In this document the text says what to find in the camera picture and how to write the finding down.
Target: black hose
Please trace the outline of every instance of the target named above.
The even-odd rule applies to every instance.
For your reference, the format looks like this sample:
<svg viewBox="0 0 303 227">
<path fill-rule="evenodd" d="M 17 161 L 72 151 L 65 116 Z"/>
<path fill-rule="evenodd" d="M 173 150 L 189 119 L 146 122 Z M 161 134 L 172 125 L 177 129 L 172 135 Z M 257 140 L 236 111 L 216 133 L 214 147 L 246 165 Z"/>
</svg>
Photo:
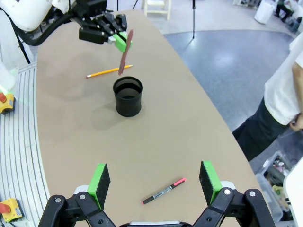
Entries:
<svg viewBox="0 0 303 227">
<path fill-rule="evenodd" d="M 56 30 L 60 25 L 64 24 L 65 22 L 67 22 L 68 20 L 70 20 L 72 18 L 71 14 L 64 14 L 62 17 L 60 17 L 59 19 L 55 20 L 38 38 L 36 39 L 31 39 L 28 37 L 28 35 L 20 28 L 18 28 L 14 22 L 12 21 L 12 19 L 9 17 L 9 15 L 5 12 L 6 16 L 8 16 L 11 25 L 15 31 L 16 34 L 18 34 L 21 39 L 30 46 L 38 46 L 41 43 L 43 43 L 49 36 L 50 34 Z"/>
</svg>

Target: corrugated metal surface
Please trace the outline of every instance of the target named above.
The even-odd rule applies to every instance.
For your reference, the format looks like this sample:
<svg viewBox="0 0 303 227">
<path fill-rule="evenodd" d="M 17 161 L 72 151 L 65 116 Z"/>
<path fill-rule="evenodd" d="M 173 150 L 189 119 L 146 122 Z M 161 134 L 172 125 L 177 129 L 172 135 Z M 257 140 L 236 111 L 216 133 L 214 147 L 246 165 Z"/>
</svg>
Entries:
<svg viewBox="0 0 303 227">
<path fill-rule="evenodd" d="M 18 199 L 21 220 L 38 226 L 49 192 L 37 131 L 36 63 L 20 68 L 15 97 L 15 111 L 0 114 L 0 200 Z"/>
</svg>

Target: seated person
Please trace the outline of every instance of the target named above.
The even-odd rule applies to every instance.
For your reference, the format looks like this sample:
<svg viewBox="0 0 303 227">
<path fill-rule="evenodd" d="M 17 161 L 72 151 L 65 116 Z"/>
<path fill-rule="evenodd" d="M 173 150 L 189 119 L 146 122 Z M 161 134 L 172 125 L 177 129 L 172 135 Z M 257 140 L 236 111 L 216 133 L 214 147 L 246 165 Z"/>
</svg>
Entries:
<svg viewBox="0 0 303 227">
<path fill-rule="evenodd" d="M 286 19 L 295 11 L 298 10 L 298 0 L 285 0 L 279 2 L 276 6 L 276 17 L 280 17 L 280 10 L 285 12 L 285 16 L 281 19 L 284 23 Z"/>
</svg>

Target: red marker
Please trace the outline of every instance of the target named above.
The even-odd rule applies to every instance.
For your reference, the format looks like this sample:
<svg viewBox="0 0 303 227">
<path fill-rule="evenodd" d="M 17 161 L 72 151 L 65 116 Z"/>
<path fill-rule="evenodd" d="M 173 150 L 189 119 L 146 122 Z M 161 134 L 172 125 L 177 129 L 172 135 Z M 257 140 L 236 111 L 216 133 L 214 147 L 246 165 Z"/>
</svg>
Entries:
<svg viewBox="0 0 303 227">
<path fill-rule="evenodd" d="M 146 200 L 144 200 L 144 201 L 142 202 L 142 204 L 144 205 L 144 204 L 146 204 L 146 203 L 148 203 L 148 202 L 150 202 L 150 201 L 155 200 L 156 198 L 158 198 L 158 197 L 164 195 L 165 193 L 168 193 L 169 191 L 171 191 L 171 190 L 174 189 L 175 187 L 179 186 L 180 184 L 184 183 L 185 181 L 186 181 L 186 178 L 182 178 L 181 180 L 179 180 L 179 181 L 173 183 L 172 185 L 170 185 L 170 186 L 167 187 L 166 189 L 162 190 L 161 192 L 159 192 L 159 193 L 157 193 L 157 194 L 155 194 L 155 195 L 153 195 L 153 196 L 147 198 Z"/>
</svg>

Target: black pants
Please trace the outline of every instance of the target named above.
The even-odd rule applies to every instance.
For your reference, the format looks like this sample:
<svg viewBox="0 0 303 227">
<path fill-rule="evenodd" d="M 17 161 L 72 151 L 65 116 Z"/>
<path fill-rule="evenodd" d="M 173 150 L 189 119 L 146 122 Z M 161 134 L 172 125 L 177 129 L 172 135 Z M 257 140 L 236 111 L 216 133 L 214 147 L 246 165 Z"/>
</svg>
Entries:
<svg viewBox="0 0 303 227">
<path fill-rule="evenodd" d="M 276 6 L 277 15 L 280 14 L 280 10 L 283 10 L 285 12 L 285 16 L 282 18 L 283 21 L 285 21 L 292 14 L 292 11 L 289 8 L 287 8 L 284 4 L 278 4 Z"/>
<path fill-rule="evenodd" d="M 288 125 L 281 125 L 269 113 L 262 99 L 256 113 L 232 132 L 245 157 L 251 161 L 262 153 Z"/>
</svg>

